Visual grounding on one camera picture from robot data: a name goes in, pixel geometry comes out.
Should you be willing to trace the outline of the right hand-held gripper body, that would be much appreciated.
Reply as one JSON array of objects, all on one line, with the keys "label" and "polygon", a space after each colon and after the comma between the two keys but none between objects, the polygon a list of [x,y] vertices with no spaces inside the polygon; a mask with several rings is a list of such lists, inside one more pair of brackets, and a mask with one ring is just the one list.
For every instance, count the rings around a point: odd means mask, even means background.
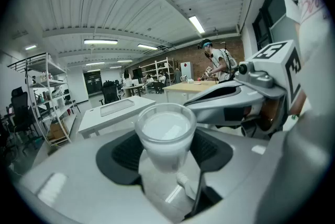
[{"label": "right hand-held gripper body", "polygon": [[256,106],[263,107],[270,101],[277,107],[269,106],[274,117],[248,116],[241,123],[242,134],[246,137],[268,138],[282,129],[294,103],[301,92],[297,74],[302,68],[300,51],[294,40],[268,44],[262,50],[240,62],[235,80],[263,96]]}]

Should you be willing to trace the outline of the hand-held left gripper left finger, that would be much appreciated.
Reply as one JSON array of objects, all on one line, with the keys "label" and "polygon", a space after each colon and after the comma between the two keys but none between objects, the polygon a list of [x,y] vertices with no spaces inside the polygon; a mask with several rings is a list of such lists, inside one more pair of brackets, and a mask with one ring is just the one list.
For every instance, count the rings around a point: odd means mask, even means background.
[{"label": "hand-held left gripper left finger", "polygon": [[27,204],[52,224],[172,224],[183,220],[176,204],[140,186],[105,177],[96,152],[125,130],[70,143],[28,171],[16,185]]}]

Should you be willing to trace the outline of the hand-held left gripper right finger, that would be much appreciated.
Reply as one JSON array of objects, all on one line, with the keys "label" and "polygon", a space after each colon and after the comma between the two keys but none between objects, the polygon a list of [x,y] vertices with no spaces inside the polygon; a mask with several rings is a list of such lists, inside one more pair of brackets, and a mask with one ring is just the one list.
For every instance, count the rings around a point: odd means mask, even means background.
[{"label": "hand-held left gripper right finger", "polygon": [[271,144],[198,127],[191,153],[199,185],[186,222],[254,222],[271,179]]}]

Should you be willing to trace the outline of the grey tray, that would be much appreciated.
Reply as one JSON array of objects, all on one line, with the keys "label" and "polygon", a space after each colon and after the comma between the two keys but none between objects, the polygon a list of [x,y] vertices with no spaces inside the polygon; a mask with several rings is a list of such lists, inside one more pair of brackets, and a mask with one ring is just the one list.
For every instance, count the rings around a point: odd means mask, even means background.
[{"label": "grey tray", "polygon": [[107,105],[100,107],[100,116],[104,117],[115,112],[121,111],[123,109],[134,106],[135,103],[129,99],[123,99],[119,101],[115,101],[113,103],[109,103]]}]

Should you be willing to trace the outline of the person's right forearm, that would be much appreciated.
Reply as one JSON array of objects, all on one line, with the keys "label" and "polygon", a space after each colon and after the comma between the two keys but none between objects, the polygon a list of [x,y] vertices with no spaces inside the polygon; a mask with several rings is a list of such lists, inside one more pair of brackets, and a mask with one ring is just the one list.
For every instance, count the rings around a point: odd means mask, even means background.
[{"label": "person's right forearm", "polygon": [[304,93],[303,90],[301,90],[288,114],[299,115],[302,111],[305,101],[306,101],[306,94]]}]

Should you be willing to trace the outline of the light wooden table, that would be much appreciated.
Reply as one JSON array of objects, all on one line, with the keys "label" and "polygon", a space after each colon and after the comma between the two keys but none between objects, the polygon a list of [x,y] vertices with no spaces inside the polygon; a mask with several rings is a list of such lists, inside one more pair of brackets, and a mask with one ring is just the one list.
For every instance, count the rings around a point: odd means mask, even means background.
[{"label": "light wooden table", "polygon": [[174,85],[164,87],[164,94],[166,102],[169,102],[169,93],[182,93],[186,95],[188,100],[189,94],[200,93],[212,86],[216,85],[215,81],[194,81],[193,83],[182,82]]}]

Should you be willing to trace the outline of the white cabinet with red mark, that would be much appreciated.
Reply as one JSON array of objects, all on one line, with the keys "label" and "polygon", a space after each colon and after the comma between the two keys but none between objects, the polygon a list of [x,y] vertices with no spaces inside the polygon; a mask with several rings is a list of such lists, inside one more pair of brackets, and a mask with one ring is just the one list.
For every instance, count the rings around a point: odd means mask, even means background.
[{"label": "white cabinet with red mark", "polygon": [[187,76],[188,79],[194,79],[194,68],[191,62],[182,62],[180,66],[182,76]]}]

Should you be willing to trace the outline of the black framed window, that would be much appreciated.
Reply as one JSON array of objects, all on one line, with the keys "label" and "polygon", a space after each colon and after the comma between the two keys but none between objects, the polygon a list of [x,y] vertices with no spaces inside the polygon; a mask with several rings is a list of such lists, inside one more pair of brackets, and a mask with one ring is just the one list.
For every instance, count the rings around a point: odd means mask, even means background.
[{"label": "black framed window", "polygon": [[284,0],[265,0],[252,26],[259,50],[278,41],[298,41],[295,23],[286,16]]}]

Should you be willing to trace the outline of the white table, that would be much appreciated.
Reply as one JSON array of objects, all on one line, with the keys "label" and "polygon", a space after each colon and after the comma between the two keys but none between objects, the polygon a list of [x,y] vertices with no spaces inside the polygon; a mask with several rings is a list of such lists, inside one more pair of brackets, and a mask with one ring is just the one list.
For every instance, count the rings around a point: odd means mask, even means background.
[{"label": "white table", "polygon": [[100,113],[100,107],[103,105],[87,110],[82,118],[78,132],[84,139],[89,138],[93,133],[99,136],[100,130],[136,116],[144,109],[157,103],[155,100],[139,96],[132,96],[125,99],[133,101],[135,105],[104,117],[101,117]]}]

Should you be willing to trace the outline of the person's white printed shirt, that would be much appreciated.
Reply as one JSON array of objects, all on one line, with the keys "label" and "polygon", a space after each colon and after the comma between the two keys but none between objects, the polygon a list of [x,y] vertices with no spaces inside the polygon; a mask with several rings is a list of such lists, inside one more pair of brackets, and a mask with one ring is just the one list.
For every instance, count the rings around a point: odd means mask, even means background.
[{"label": "person's white printed shirt", "polygon": [[298,80],[306,94],[301,113],[335,113],[335,23],[323,0],[284,0],[286,16],[295,22],[301,53]]}]

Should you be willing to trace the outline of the white storage rack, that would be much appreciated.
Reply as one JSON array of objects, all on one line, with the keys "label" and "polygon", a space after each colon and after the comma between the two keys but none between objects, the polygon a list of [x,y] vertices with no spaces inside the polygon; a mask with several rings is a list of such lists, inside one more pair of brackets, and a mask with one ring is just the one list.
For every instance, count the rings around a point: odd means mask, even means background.
[{"label": "white storage rack", "polygon": [[158,79],[161,73],[167,74],[166,84],[172,85],[175,82],[174,71],[175,61],[173,58],[166,58],[161,61],[154,61],[153,63],[139,66],[144,75],[150,74],[154,79]]}]

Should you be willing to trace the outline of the round wooden table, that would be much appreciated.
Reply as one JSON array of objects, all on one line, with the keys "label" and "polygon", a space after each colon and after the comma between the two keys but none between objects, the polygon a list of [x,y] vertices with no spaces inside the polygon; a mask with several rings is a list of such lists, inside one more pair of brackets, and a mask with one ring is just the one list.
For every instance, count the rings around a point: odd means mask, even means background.
[{"label": "round wooden table", "polygon": [[138,84],[135,86],[131,86],[131,87],[122,87],[121,89],[125,92],[125,96],[126,98],[131,97],[131,96],[135,96],[135,91],[137,91],[137,95],[139,97],[141,97],[141,92],[142,92],[142,88],[143,88],[144,84]]}]

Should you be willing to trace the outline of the black office chair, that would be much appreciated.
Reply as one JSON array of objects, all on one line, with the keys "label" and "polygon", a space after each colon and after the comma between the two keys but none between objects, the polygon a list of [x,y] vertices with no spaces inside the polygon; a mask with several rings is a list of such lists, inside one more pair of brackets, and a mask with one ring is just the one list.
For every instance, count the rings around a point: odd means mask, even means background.
[{"label": "black office chair", "polygon": [[117,86],[112,81],[106,81],[102,87],[102,93],[104,99],[101,99],[100,102],[102,105],[113,103],[120,100],[118,94]]},{"label": "black office chair", "polygon": [[32,144],[34,149],[36,149],[36,145],[31,129],[32,121],[29,114],[28,94],[23,91],[22,87],[12,90],[11,105],[14,110],[14,134],[23,132],[27,138],[27,141],[24,143],[24,147],[22,149],[23,155],[26,155],[25,151],[29,145]]}]

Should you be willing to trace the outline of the white metal shelf unit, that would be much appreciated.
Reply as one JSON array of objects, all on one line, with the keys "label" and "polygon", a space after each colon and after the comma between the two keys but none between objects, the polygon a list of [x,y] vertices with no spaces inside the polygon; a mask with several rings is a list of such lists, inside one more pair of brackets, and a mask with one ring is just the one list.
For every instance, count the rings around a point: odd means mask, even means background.
[{"label": "white metal shelf unit", "polygon": [[[44,60],[25,69],[28,100],[38,131],[51,147],[60,147],[71,142],[70,134],[76,120],[68,87],[66,68],[55,63],[46,53]],[[65,134],[61,139],[50,140],[50,125],[59,123]]]}]

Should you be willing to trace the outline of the black railing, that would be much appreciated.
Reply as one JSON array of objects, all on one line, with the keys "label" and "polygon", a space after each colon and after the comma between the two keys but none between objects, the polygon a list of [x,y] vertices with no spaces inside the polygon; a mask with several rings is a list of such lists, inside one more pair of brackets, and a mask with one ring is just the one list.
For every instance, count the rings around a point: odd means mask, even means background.
[{"label": "black railing", "polygon": [[16,72],[24,73],[27,66],[35,62],[44,60],[45,58],[46,58],[46,53],[41,53],[41,54],[33,55],[23,60],[17,61],[13,64],[8,65],[7,67]]}]

